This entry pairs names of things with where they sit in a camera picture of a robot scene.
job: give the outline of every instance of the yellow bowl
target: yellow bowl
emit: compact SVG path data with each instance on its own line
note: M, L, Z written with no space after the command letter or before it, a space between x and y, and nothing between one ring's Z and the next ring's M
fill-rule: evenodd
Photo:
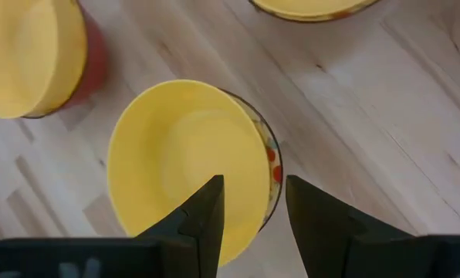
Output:
M86 48L76 0L0 0L0 118L62 105L82 75Z
M264 11L298 22L341 19L379 0L251 0Z
M108 179L128 235L150 228L214 175L225 176L222 266L249 245L268 209L269 163L252 119L227 93L192 80L154 86L123 112Z

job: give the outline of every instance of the yellow plate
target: yellow plate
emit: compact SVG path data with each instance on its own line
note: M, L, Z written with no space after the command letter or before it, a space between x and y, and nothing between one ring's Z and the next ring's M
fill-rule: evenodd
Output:
M263 10L300 22L341 19L374 4L378 0L252 0Z
M229 95L192 80L152 87L123 112L110 142L108 179L117 217L130 236L220 174L222 266L253 240L268 207L269 164L252 120Z
M0 118L63 104L82 75L86 48L75 0L0 0Z

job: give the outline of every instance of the wooden floor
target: wooden floor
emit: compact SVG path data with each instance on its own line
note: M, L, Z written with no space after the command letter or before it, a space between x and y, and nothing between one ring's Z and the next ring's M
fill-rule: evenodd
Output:
M110 134L136 95L202 80L258 108L287 174L414 234L460 233L460 0L382 0L299 24L245 0L82 0L111 52L79 107L0 120L0 239L124 236L107 194ZM305 277L283 199L220 277Z

